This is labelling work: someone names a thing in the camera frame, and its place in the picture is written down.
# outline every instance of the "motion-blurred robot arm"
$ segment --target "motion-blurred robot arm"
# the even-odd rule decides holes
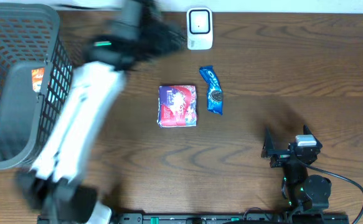
[[[33,209],[50,220],[109,223],[111,209],[95,189],[81,186],[92,144],[135,63],[178,51],[184,37],[161,21],[152,0],[126,0],[111,34],[85,49],[87,63],[73,73],[72,88],[54,130],[30,170],[17,176]]]

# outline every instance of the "wood grain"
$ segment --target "wood grain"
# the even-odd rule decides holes
[[[106,31],[111,13],[60,16],[62,38],[80,65],[83,43]],[[165,18],[185,24],[184,13]],[[85,183],[110,205],[145,212],[285,208],[282,170],[260,158],[263,130],[271,127],[286,147],[306,123],[324,145],[315,165],[363,186],[363,15],[216,13],[214,26],[213,49],[186,50],[131,72],[92,151]],[[214,65],[220,78],[223,116],[206,110],[203,65]],[[165,83],[196,85],[198,127],[158,127],[158,86]],[[0,171],[0,223],[34,223],[13,175]],[[353,221],[361,192],[330,180],[328,211]]]

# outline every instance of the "white plug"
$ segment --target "white plug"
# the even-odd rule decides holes
[[[188,49],[207,50],[213,46],[212,11],[197,7],[187,12]]]

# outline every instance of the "blue snack wrapper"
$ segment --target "blue snack wrapper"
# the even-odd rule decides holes
[[[207,110],[223,115],[223,91],[221,90],[219,79],[216,73],[214,73],[213,66],[201,67],[199,73],[209,84],[209,89],[207,90]]]

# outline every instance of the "white wall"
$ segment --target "white wall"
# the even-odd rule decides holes
[[[163,11],[187,11],[207,6],[215,12],[325,12],[363,13],[363,0],[157,0]],[[86,7],[121,7],[122,0],[0,0],[0,2],[71,4]]]

